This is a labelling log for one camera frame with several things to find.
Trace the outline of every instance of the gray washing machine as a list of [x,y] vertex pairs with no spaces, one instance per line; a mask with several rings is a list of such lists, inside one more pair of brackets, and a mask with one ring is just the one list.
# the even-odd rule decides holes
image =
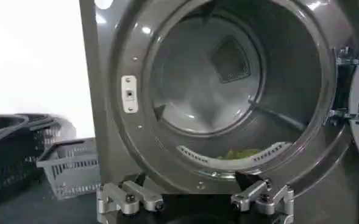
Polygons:
[[295,223],[358,223],[359,1],[80,6],[104,183],[237,194],[244,173],[294,189]]

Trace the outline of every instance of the door hinge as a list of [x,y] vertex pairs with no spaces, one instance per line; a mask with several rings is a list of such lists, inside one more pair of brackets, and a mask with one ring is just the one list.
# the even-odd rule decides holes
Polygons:
[[347,109],[331,110],[329,117],[338,117],[347,120],[359,121],[359,114],[348,113]]

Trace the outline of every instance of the floor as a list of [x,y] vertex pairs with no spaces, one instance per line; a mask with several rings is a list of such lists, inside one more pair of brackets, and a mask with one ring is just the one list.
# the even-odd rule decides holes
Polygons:
[[0,205],[0,224],[97,224],[96,196],[57,200],[43,179]]

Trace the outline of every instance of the screw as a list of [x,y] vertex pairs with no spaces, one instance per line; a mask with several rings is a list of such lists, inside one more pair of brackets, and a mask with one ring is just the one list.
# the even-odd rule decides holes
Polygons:
[[136,197],[132,194],[128,194],[125,196],[126,203],[132,203],[132,202],[135,202],[135,200],[136,200]]
[[265,202],[270,201],[270,195],[268,194],[261,194],[260,198]]
[[164,210],[164,208],[165,208],[164,202],[162,202],[162,201],[156,202],[156,205],[155,205],[156,211],[160,212],[160,211]]
[[232,202],[232,208],[235,211],[240,211],[240,204],[234,201]]
[[270,190],[271,189],[271,180],[270,179],[265,179],[266,185],[267,185],[267,189]]
[[202,181],[198,182],[197,189],[204,190],[205,189],[204,182],[202,182]]

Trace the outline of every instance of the laundry basket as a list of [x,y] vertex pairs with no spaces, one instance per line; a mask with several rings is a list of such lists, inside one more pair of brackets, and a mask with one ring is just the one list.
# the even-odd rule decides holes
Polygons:
[[95,138],[56,142],[37,160],[58,199],[96,192],[101,184]]
[[35,167],[40,155],[26,116],[0,115],[0,202],[17,194],[42,172]]
[[60,133],[60,124],[56,119],[48,114],[20,114],[29,118],[27,127],[34,133],[36,140],[36,150],[43,153],[44,149],[49,148],[55,143]]

